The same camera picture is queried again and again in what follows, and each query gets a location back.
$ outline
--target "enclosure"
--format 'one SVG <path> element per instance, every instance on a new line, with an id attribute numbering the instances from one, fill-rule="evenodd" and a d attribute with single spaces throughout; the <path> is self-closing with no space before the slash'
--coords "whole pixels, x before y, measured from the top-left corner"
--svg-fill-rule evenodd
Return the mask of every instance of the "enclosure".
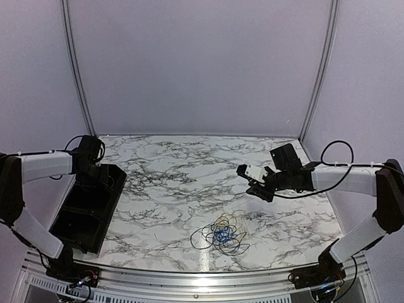
<path id="1" fill-rule="evenodd" d="M 268 203 L 236 169 L 275 169 L 270 151 L 287 143 L 303 165 L 319 161 L 334 140 L 355 163 L 404 163 L 403 16 L 390 0 L 5 0 L 0 152 L 66 150 L 89 134 L 127 175 L 108 214 L 102 193 L 91 218 L 73 175 L 23 186 L 56 236 L 98 233 L 99 247 L 74 250 L 102 270 L 89 302 L 315 302 L 290 270 L 316 263 L 376 198 L 330 190 Z M 348 151 L 332 146 L 325 160 L 347 163 Z M 195 249 L 193 232 L 235 211 L 245 251 Z M 1 301 L 57 302 L 64 284 L 10 229 L 0 234 Z M 403 241 L 401 229 L 356 254 L 357 274 L 344 262 L 337 297 L 355 285 L 340 302 L 403 302 Z"/>

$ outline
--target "white marble table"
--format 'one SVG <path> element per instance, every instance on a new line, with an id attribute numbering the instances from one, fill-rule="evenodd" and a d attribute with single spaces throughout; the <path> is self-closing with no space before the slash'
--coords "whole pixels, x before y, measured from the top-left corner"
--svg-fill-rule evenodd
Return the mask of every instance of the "white marble table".
<path id="1" fill-rule="evenodd" d="M 101 252 L 75 258 L 163 271 L 247 271 L 315 262 L 341 236 L 326 196 L 267 203 L 245 194 L 239 164 L 271 166 L 269 151 L 297 140 L 207 136 L 105 136 L 105 163 L 128 174 Z M 239 256 L 195 250 L 190 235 L 223 212 L 244 210 L 250 248 Z"/>

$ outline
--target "black plastic bin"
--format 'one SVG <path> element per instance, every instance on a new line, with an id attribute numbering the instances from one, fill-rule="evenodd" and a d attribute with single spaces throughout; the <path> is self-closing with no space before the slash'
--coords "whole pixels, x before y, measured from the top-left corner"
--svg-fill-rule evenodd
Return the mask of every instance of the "black plastic bin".
<path id="1" fill-rule="evenodd" d="M 88 190 L 76 181 L 64 201 L 50 232 L 71 247 L 97 254 L 102 246 L 126 173 L 108 165 L 109 183 Z"/>

